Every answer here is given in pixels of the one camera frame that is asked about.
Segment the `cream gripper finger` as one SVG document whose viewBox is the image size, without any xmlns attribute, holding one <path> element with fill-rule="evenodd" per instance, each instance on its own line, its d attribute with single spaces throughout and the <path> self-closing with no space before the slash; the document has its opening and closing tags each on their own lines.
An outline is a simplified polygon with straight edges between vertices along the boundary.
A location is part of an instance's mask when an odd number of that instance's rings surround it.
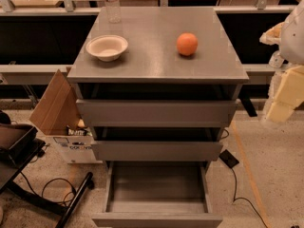
<svg viewBox="0 0 304 228">
<path fill-rule="evenodd" d="M 265 119 L 276 124 L 284 123 L 303 102 L 304 66 L 295 65 L 277 72 L 270 84 Z"/>
<path fill-rule="evenodd" d="M 279 45 L 281 43 L 281 30 L 283 22 L 276 24 L 272 28 L 263 32 L 259 38 L 259 42 L 265 45 Z"/>
</svg>

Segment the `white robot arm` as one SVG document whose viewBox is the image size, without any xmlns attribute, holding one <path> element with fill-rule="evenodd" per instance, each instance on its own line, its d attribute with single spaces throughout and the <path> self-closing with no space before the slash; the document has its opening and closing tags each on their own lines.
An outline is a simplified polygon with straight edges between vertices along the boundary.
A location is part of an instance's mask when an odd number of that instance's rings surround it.
<svg viewBox="0 0 304 228">
<path fill-rule="evenodd" d="M 263 122 L 275 125 L 286 122 L 295 109 L 304 103 L 304 0 L 295 7 L 284 22 L 264 32 L 259 41 L 278 45 L 269 66 L 288 68 L 277 72 L 271 81 L 269 99 L 263 110 Z"/>
</svg>

